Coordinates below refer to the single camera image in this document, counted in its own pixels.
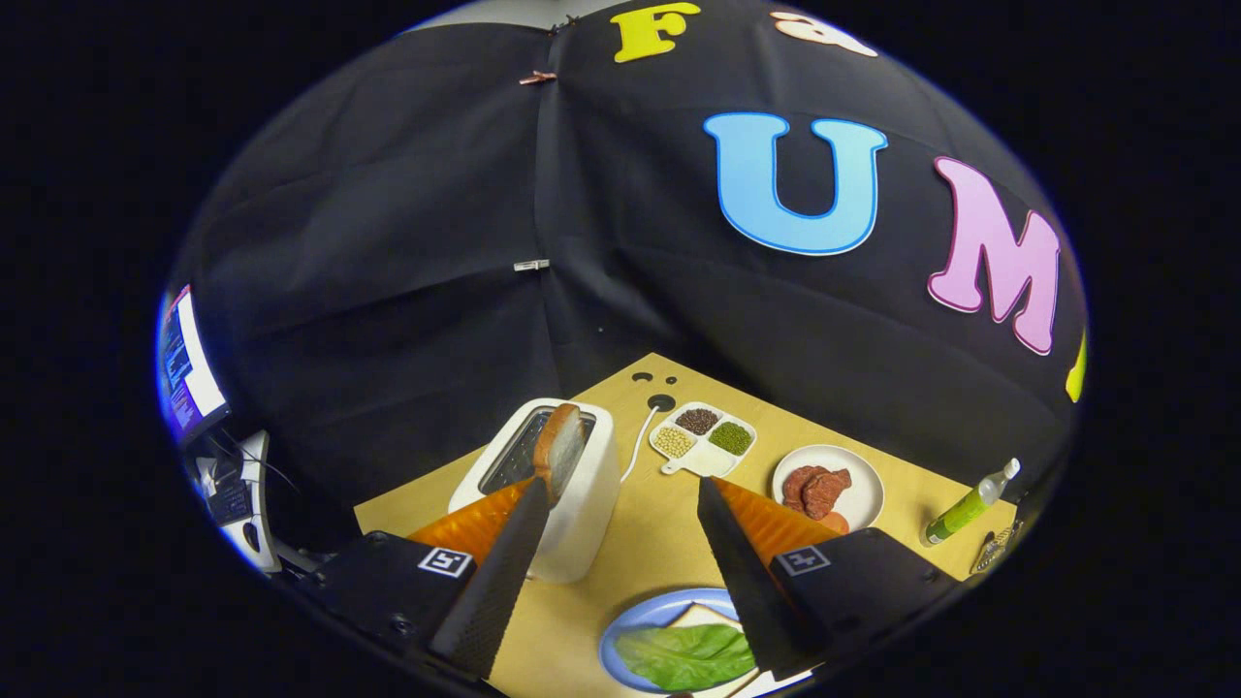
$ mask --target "green beans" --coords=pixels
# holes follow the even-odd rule
[[[715,427],[715,431],[711,432],[707,441],[715,443],[733,456],[740,456],[746,452],[746,448],[750,447],[750,442],[753,441],[753,438],[751,438],[750,432],[741,425],[724,422],[722,425]]]

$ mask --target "monitor screen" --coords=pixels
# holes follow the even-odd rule
[[[159,385],[164,420],[179,445],[228,414],[202,350],[189,286],[165,298],[160,313]]]

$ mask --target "blue plate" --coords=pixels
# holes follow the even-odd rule
[[[624,666],[624,661],[617,655],[616,637],[617,633],[635,627],[664,627],[685,612],[690,604],[701,604],[722,616],[737,620],[737,610],[732,606],[732,597],[728,596],[727,589],[683,589],[663,594],[638,604],[612,621],[599,642],[599,663],[612,674],[612,678],[629,688],[666,696],[666,691],[630,672]]]

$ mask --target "wooden table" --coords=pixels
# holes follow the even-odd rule
[[[654,380],[634,381],[638,371],[652,374]],[[670,376],[675,384],[666,383]],[[958,580],[968,575],[987,532],[1011,525],[1016,514],[1013,504],[997,502],[965,529],[926,548],[918,540],[920,527],[956,503],[969,484],[895,458],[656,354],[573,397],[612,412],[620,472],[629,465],[638,430],[650,414],[647,399],[656,392],[671,395],[678,405],[695,400],[715,405],[755,427],[757,442],[725,478],[753,492],[771,496],[772,472],[794,448],[830,443],[858,453],[884,482],[884,510],[874,525]],[[656,414],[652,427],[663,416]],[[482,451],[479,447],[354,507],[362,533],[383,530],[403,537],[443,517]],[[691,586],[724,586],[697,520],[699,478],[685,471],[661,474],[663,463],[649,443],[639,446],[633,473],[620,484],[612,522],[585,579],[567,585],[536,580],[522,585],[489,683],[511,698],[652,696],[625,688],[603,671],[598,662],[603,631],[622,611],[652,596]]]

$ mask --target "meat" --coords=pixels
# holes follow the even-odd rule
[[[831,508],[836,505],[840,493],[851,486],[853,477],[844,468],[835,472],[825,471],[814,474],[802,487],[802,503],[805,508],[805,515],[814,520],[828,515],[831,513]]]
[[[805,483],[814,476],[828,472],[828,468],[820,466],[802,466],[795,471],[788,473],[784,478],[784,505],[794,512],[805,512],[805,504],[802,501],[802,488]]]

